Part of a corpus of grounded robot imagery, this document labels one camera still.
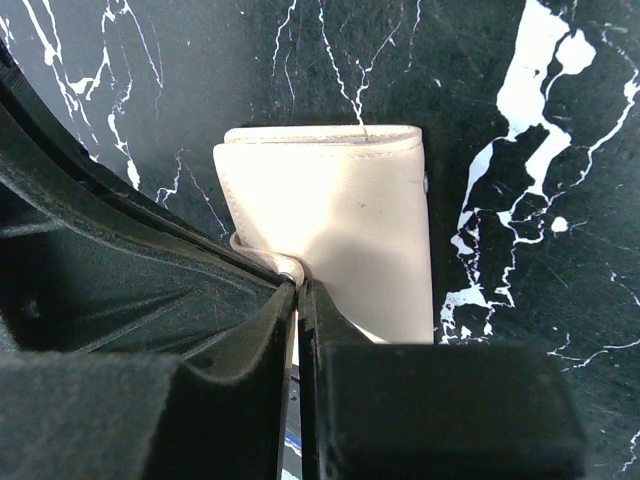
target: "cream leather wallet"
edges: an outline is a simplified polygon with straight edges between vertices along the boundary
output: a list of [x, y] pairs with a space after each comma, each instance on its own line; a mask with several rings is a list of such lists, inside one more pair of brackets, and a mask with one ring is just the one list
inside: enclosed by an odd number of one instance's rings
[[433, 342], [429, 224], [420, 129], [260, 127], [213, 154], [238, 252], [321, 280], [374, 341]]

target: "black marble surface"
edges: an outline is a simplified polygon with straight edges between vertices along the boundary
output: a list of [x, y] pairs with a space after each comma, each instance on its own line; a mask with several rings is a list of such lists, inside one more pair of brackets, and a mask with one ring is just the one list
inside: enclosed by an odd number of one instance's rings
[[223, 243], [229, 128], [421, 127], [440, 341], [549, 352], [589, 478], [640, 478], [637, 2], [22, 0], [0, 36], [96, 161]]

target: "white marble vein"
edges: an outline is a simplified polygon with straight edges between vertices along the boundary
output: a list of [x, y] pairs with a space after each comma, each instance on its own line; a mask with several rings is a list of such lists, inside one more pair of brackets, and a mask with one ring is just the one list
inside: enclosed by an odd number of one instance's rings
[[293, 3], [289, 5], [289, 8], [287, 8], [287, 17], [280, 24], [280, 26], [278, 26], [278, 32], [276, 33], [276, 40], [275, 40], [276, 48], [273, 50], [273, 58], [272, 58], [273, 60], [273, 69], [271, 71], [272, 78], [276, 74], [276, 62], [278, 60], [278, 52], [280, 51], [280, 35], [282, 34], [282, 30], [284, 30], [284, 28], [287, 25], [289, 25], [289, 22], [291, 21], [291, 15], [295, 11], [297, 4], [298, 4], [298, 0], [293, 0]]
[[409, 70], [411, 70], [411, 66], [413, 65], [413, 42], [415, 40], [416, 31], [418, 30], [418, 25], [420, 24], [421, 17], [422, 0], [418, 0], [416, 2], [416, 21], [413, 24], [413, 28], [411, 29], [411, 36], [409, 37], [409, 63], [407, 64], [407, 68], [405, 68], [404, 73], [409, 72]]
[[[56, 16], [51, 7], [49, 0], [41, 0], [44, 9], [46, 10], [46, 17], [40, 18], [30, 3], [30, 0], [22, 0], [22, 4], [29, 16], [31, 24], [40, 40], [44, 49], [44, 63], [51, 67], [56, 83], [60, 90], [60, 94], [65, 102], [69, 117], [71, 118], [76, 128], [76, 138], [82, 143], [90, 152], [99, 148], [100, 141], [94, 131], [94, 128], [89, 121], [89, 118], [85, 109], [85, 102], [91, 102], [93, 95], [103, 85], [105, 76], [108, 75], [108, 81], [106, 83], [107, 88], [112, 91], [114, 95], [114, 102], [110, 111], [105, 114], [104, 119], [109, 127], [109, 130], [113, 134], [113, 145], [126, 157], [127, 161], [127, 176], [131, 181], [134, 188], [140, 187], [140, 175], [138, 169], [129, 150], [129, 141], [127, 135], [118, 128], [118, 119], [125, 113], [125, 104], [131, 97], [133, 89], [133, 78], [131, 75], [131, 68], [126, 55], [126, 50], [123, 44], [112, 46], [107, 42], [107, 31], [109, 25], [116, 25], [119, 17], [126, 16], [133, 21], [133, 24], [138, 33], [138, 38], [145, 51], [148, 64], [153, 72], [155, 82], [158, 86], [158, 93], [155, 100], [156, 118], [158, 115], [158, 100], [162, 94], [162, 88], [164, 86], [163, 68], [162, 68], [162, 56], [160, 52], [160, 45], [156, 40], [156, 47], [154, 54], [157, 59], [154, 59], [151, 54], [146, 34], [143, 31], [138, 17], [131, 9], [127, 0], [115, 0], [115, 8], [112, 8], [112, 1], [107, 0], [105, 10], [100, 18], [100, 29], [102, 34], [103, 45], [98, 56], [96, 56], [97, 67], [87, 68], [86, 70], [94, 71], [92, 76], [86, 76], [79, 79], [71, 79], [67, 73], [64, 64], [63, 46], [58, 34], [58, 27], [56, 23]], [[45, 33], [43, 28], [44, 23], [50, 27], [52, 37]], [[151, 29], [155, 36], [155, 27], [150, 22]], [[125, 65], [127, 66], [127, 73], [124, 79], [118, 78], [112, 69], [112, 55], [113, 49], [117, 50], [117, 54], [122, 55]], [[91, 158], [97, 160], [99, 154], [91, 155]]]
[[[633, 299], [634, 305], [640, 308], [640, 299], [638, 298], [638, 295], [633, 290], [631, 290], [628, 286], [626, 286], [624, 283], [622, 283], [618, 279], [618, 277], [619, 277], [619, 275], [616, 272], [614, 272], [613, 270], [610, 271], [609, 280], [611, 282], [613, 282], [613, 283], [616, 283], [617, 285], [619, 285], [624, 290], [626, 290], [626, 292]], [[624, 343], [624, 344], [621, 344], [621, 345], [604, 345], [599, 350], [597, 350], [596, 352], [594, 352], [591, 355], [589, 355], [587, 358], [570, 357], [570, 356], [565, 356], [564, 354], [559, 353], [561, 351], [566, 350], [570, 345], [571, 345], [571, 334], [569, 332], [567, 332], [566, 333], [566, 337], [565, 337], [565, 343], [562, 346], [556, 348], [555, 350], [547, 352], [548, 355], [551, 355], [551, 356], [554, 356], [554, 357], [559, 357], [562, 360], [566, 360], [566, 361], [570, 361], [570, 362], [576, 362], [575, 365], [571, 365], [571, 366], [563, 368], [562, 369], [563, 372], [568, 372], [569, 370], [573, 370], [573, 369], [577, 369], [577, 368], [585, 368], [595, 358], [597, 358], [597, 357], [599, 357], [601, 355], [608, 354], [608, 353], [611, 353], [611, 352], [616, 351], [616, 350], [625, 350], [625, 349], [628, 349], [628, 348], [638, 347], [638, 346], [640, 346], [640, 338], [635, 339], [635, 340], [631, 340], [631, 341], [629, 341], [627, 343]]]
[[159, 188], [158, 191], [156, 192], [156, 199], [155, 202], [156, 203], [162, 203], [162, 206], [164, 208], [169, 208], [167, 207], [167, 200], [171, 195], [176, 195], [178, 193], [178, 184], [180, 183], [180, 174], [182, 172], [182, 158], [181, 158], [181, 154], [184, 151], [184, 148], [181, 148], [180, 150], [178, 150], [178, 152], [175, 155], [175, 160], [176, 163], [178, 164], [178, 167], [176, 168], [176, 175], [173, 177], [173, 186], [171, 188], [167, 188], [167, 187], [162, 187]]
[[635, 463], [635, 461], [638, 459], [638, 455], [636, 454], [636, 447], [637, 445], [637, 441], [640, 438], [640, 430], [638, 430], [636, 432], [636, 434], [631, 437], [631, 440], [629, 441], [629, 453], [631, 454], [631, 459], [626, 461], [624, 463], [624, 465], [622, 465], [622, 468], [620, 469], [620, 473], [624, 473], [628, 470], [628, 468], [633, 465]]
[[222, 230], [222, 233], [220, 234], [220, 238], [224, 237], [225, 235], [229, 234], [229, 231], [227, 230], [227, 228], [224, 226], [224, 223], [222, 223], [222, 220], [220, 220], [220, 217], [218, 216], [218, 214], [216, 213], [216, 211], [213, 209], [213, 206], [211, 205], [211, 201], [209, 199], [209, 196], [207, 195], [207, 193], [200, 187], [200, 185], [198, 185], [198, 181], [196, 180], [195, 175], [193, 174], [193, 172], [191, 171], [191, 169], [189, 168], [189, 165], [187, 165], [186, 162], [184, 163], [184, 168], [187, 170], [187, 172], [189, 173], [189, 177], [191, 177], [191, 182], [193, 183], [193, 186], [196, 187], [196, 189], [200, 192], [200, 194], [202, 195], [203, 200], [205, 201], [205, 203], [207, 204], [207, 206], [209, 207], [209, 210], [211, 210], [211, 215], [213, 216], [213, 219], [216, 221], [216, 223], [218, 224], [218, 226], [220, 227], [220, 229]]
[[[604, 34], [603, 41], [610, 47], [617, 48], [611, 42], [608, 42]], [[509, 276], [517, 266], [516, 250], [518, 245], [537, 244], [544, 239], [545, 221], [542, 218], [543, 215], [547, 213], [555, 199], [567, 193], [568, 188], [575, 187], [584, 181], [593, 164], [594, 152], [613, 138], [622, 128], [629, 111], [635, 104], [634, 97], [640, 87], [637, 84], [638, 69], [635, 64], [625, 52], [620, 49], [617, 50], [633, 70], [633, 75], [623, 86], [627, 105], [616, 125], [587, 149], [588, 163], [587, 167], [580, 171], [580, 178], [564, 191], [554, 196], [548, 196], [544, 192], [543, 186], [549, 166], [554, 158], [571, 146], [572, 138], [562, 127], [544, 116], [544, 108], [550, 94], [552, 94], [552, 87], [557, 79], [564, 75], [578, 75], [591, 66], [596, 56], [596, 50], [587, 41], [584, 32], [580, 29], [572, 33], [568, 23], [561, 16], [554, 15], [549, 8], [537, 0], [527, 0], [518, 29], [515, 52], [496, 100], [498, 110], [509, 122], [509, 129], [505, 136], [491, 140], [471, 162], [466, 193], [458, 218], [458, 231], [451, 239], [451, 243], [457, 248], [457, 257], [465, 269], [469, 284], [459, 291], [449, 292], [446, 295], [440, 312], [444, 332], [442, 343], [449, 343], [451, 340], [460, 338], [455, 320], [455, 311], [458, 307], [476, 305], [486, 310], [483, 334], [473, 337], [468, 334], [464, 335], [465, 339], [473, 338], [475, 340], [486, 340], [487, 336], [493, 332], [490, 319], [496, 308], [515, 307]], [[543, 92], [542, 86], [545, 80], [548, 79], [548, 67], [554, 58], [562, 65], [562, 70], [558, 75], [550, 79], [547, 88]], [[496, 287], [492, 292], [501, 296], [502, 300], [487, 300], [485, 287], [482, 285], [481, 275], [477, 268], [479, 259], [482, 256], [478, 228], [480, 214], [483, 210], [470, 204], [471, 192], [477, 182], [491, 168], [494, 142], [498, 140], [517, 142], [518, 135], [536, 126], [544, 128], [548, 135], [525, 162], [526, 172], [533, 180], [533, 185], [521, 193], [511, 208], [501, 212], [493, 212], [497, 215], [501, 225], [511, 232], [513, 243], [510, 251], [510, 262], [503, 267], [502, 285]], [[529, 214], [525, 219], [517, 220], [514, 218], [514, 214], [518, 205], [525, 197], [531, 195], [540, 197], [544, 201], [544, 205]], [[537, 221], [538, 233], [533, 236], [521, 235], [516, 226], [531, 220]], [[562, 233], [580, 225], [575, 224], [569, 228], [569, 223], [565, 218], [557, 217], [551, 225], [551, 230], [554, 233]]]
[[389, 35], [387, 35], [387, 37], [384, 39], [384, 41], [380, 44], [380, 46], [378, 47], [378, 49], [376, 50], [375, 54], [373, 55], [373, 57], [371, 58], [371, 60], [369, 61], [369, 65], [366, 67], [362, 66], [362, 62], [359, 58], [357, 58], [355, 60], [355, 65], [356, 67], [358, 67], [358, 69], [360, 70], [360, 85], [358, 86], [358, 88], [356, 89], [356, 93], [353, 97], [349, 96], [349, 94], [347, 94], [346, 91], [346, 85], [344, 83], [344, 81], [342, 80], [342, 76], [340, 75], [340, 70], [336, 64], [336, 59], [333, 56], [333, 49], [331, 47], [331, 44], [329, 42], [329, 38], [327, 37], [327, 31], [326, 31], [326, 25], [325, 25], [325, 21], [324, 21], [324, 2], [323, 0], [318, 0], [318, 5], [320, 7], [320, 13], [318, 14], [318, 20], [320, 20], [320, 34], [322, 36], [322, 41], [325, 44], [325, 51], [327, 52], [327, 55], [329, 56], [329, 60], [331, 61], [331, 66], [333, 68], [333, 71], [336, 74], [336, 81], [338, 82], [338, 86], [340, 87], [340, 94], [347, 99], [347, 101], [351, 104], [351, 108], [353, 109], [353, 113], [356, 116], [356, 120], [358, 121], [359, 125], [364, 125], [364, 121], [362, 119], [362, 92], [364, 92], [365, 90], [367, 90], [370, 86], [370, 79], [368, 78], [369, 74], [371, 73], [371, 71], [373, 70], [376, 60], [378, 59], [378, 56], [380, 55], [380, 53], [384, 50], [384, 47], [387, 46], [387, 44], [391, 43], [393, 41], [393, 35], [398, 31], [398, 29], [400, 28], [400, 25], [402, 24], [402, 13], [404, 11], [404, 5], [401, 3], [400, 4], [400, 19], [398, 20], [397, 25], [395, 26], [395, 28], [393, 28], [393, 30], [391, 31], [391, 33], [389, 33]]

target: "wallet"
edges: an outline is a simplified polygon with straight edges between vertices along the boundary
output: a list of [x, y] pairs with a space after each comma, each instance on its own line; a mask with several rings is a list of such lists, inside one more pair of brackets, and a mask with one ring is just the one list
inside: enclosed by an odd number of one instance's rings
[[237, 128], [213, 155], [234, 250], [298, 287], [322, 281], [376, 342], [433, 342], [419, 128]]

